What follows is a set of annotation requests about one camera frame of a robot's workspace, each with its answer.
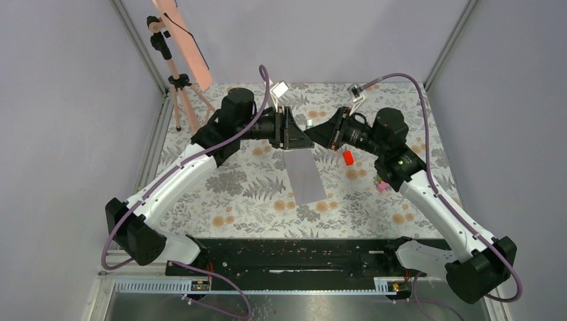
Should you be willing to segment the grey envelope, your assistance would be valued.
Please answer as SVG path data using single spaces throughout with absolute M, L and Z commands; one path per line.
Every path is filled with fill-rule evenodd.
M 286 151 L 283 159 L 297 205 L 306 205 L 327 198 L 310 149 Z

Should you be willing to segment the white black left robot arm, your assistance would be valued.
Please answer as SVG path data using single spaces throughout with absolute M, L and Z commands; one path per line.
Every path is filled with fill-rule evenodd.
M 160 228 L 159 223 L 187 189 L 206 179 L 242 140 L 268 140 L 273 148 L 312 148 L 314 142 L 296 124 L 290 107 L 256 106 L 251 90 L 233 88 L 211 119 L 191 137 L 179 158 L 141 191 L 105 206 L 109 240 L 116 242 L 140 266 L 158 258 L 180 261 L 193 275 L 207 268 L 207 257 L 190 237 Z

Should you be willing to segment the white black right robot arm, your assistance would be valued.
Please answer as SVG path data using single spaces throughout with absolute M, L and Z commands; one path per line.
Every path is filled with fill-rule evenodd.
M 480 226 L 440 187 L 426 163 L 406 144 L 409 127 L 400 110 L 383 108 L 372 125 L 359 121 L 347 107 L 305 131 L 315 143 L 338 150 L 344 144 L 377 157 L 378 177 L 417 207 L 443 236 L 443 251 L 403 239 L 383 258 L 394 276 L 407 269 L 446 281 L 462 301 L 474 304 L 512 275 L 517 246 L 509 237 L 496 238 Z

